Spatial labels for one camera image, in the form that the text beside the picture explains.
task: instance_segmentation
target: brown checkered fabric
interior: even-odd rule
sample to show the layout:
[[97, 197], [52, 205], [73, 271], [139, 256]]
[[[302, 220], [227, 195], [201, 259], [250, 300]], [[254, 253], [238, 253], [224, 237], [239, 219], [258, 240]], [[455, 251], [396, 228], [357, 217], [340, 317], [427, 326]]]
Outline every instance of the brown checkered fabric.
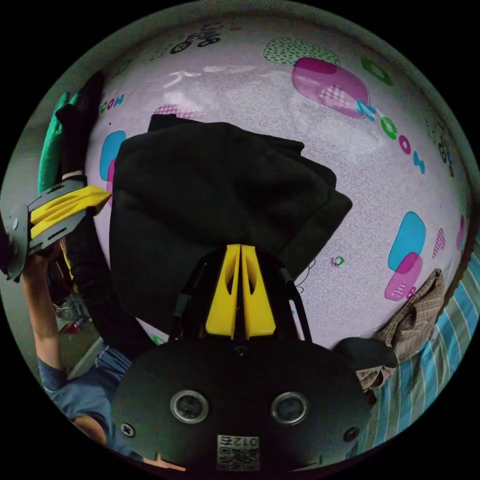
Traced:
[[[407, 303], [373, 338], [392, 347], [398, 363], [412, 358], [428, 340], [444, 303], [444, 277], [436, 269]], [[364, 390], [381, 387], [395, 368], [379, 366], [357, 370]]]

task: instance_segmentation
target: blue striped fabric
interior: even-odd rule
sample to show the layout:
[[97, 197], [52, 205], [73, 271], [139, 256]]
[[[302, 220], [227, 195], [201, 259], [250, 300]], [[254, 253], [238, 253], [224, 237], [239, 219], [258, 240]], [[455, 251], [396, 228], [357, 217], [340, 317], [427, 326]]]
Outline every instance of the blue striped fabric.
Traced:
[[408, 428], [438, 397], [462, 361], [479, 322], [479, 285], [480, 229], [467, 270], [430, 338], [375, 392], [378, 401], [358, 439], [357, 455]]

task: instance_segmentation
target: dark background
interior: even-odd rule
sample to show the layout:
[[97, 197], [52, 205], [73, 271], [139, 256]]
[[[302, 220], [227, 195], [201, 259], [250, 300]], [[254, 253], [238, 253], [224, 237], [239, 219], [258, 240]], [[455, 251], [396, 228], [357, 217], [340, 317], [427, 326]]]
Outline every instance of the dark background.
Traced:
[[[137, 8], [136, 3], [27, 7], [17, 2], [3, 10], [1, 106], [6, 147], [2, 174], [36, 105], [72, 63], [116, 30], [162, 7], [184, 2], [159, 2], [157, 8]], [[421, 2], [378, 2], [378, 6], [366, 2], [348, 7], [332, 1], [306, 3], [359, 24], [406, 56], [437, 88], [478, 152], [474, 72], [478, 70], [479, 26], [473, 7], [456, 8], [461, 2], [448, 8], [439, 3], [424, 7]], [[417, 7], [428, 9], [417, 11]], [[67, 424], [30, 374], [6, 321], [2, 327], [1, 468], [25, 477], [141, 477], [135, 467]], [[459, 369], [426, 414], [378, 453], [335, 478], [444, 477], [473, 470], [480, 435], [479, 402], [474, 395], [478, 343], [477, 332]], [[314, 472], [307, 473], [315, 478]]]

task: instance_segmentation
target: pink shape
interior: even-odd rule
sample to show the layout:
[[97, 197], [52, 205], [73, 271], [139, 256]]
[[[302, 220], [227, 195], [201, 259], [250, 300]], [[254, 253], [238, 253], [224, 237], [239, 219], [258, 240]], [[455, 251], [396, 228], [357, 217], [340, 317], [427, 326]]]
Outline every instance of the pink shape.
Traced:
[[465, 219], [464, 216], [461, 216], [460, 219], [460, 230], [458, 230], [458, 234], [456, 236], [456, 249], [460, 250], [460, 247], [462, 246], [462, 241], [464, 239], [464, 234], [465, 234]]
[[409, 253], [400, 263], [385, 289], [387, 300], [400, 301], [412, 292], [413, 286], [422, 271], [422, 257]]
[[417, 291], [417, 288], [413, 286], [413, 287], [410, 289], [410, 291], [406, 294], [406, 298], [407, 298], [408, 300], [410, 300], [410, 299], [414, 296], [414, 293], [415, 293], [416, 291]]
[[153, 112], [153, 114], [176, 115], [179, 119], [187, 120], [191, 120], [195, 116], [195, 113], [193, 111], [173, 104], [161, 105], [155, 110], [155, 112]]
[[435, 246], [433, 247], [433, 255], [431, 256], [433, 259], [437, 256], [440, 250], [443, 250], [445, 248], [445, 243], [446, 243], [446, 240], [445, 240], [444, 229], [441, 228], [438, 231], [438, 234], [435, 240]]
[[[106, 178], [106, 191], [109, 194], [113, 193], [114, 191], [115, 160], [116, 158], [114, 158], [112, 163], [108, 166], [108, 174]], [[113, 196], [110, 195], [110, 198], [108, 199], [108, 204], [110, 206], [112, 206], [112, 199], [113, 199]]]
[[369, 104], [369, 91], [353, 73], [318, 58], [297, 60], [292, 72], [293, 86], [314, 102], [330, 107], [349, 117], [361, 119], [364, 113], [355, 108], [357, 100]]

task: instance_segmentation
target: black cloth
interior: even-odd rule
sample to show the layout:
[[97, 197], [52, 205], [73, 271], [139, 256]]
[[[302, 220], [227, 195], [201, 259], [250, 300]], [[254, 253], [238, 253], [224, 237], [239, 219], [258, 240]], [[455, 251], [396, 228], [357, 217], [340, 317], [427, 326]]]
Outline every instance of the black cloth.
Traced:
[[100, 113], [104, 83], [105, 75], [99, 70], [80, 89], [75, 105], [67, 103], [55, 112], [61, 124], [58, 182], [65, 174], [84, 170], [90, 133]]
[[170, 333], [197, 262], [227, 244], [278, 257], [296, 278], [352, 207], [304, 144], [154, 115], [115, 161], [110, 268], [123, 309]]
[[155, 347], [137, 319], [120, 306], [91, 215], [65, 237], [65, 247], [78, 293], [103, 343], [131, 362]]

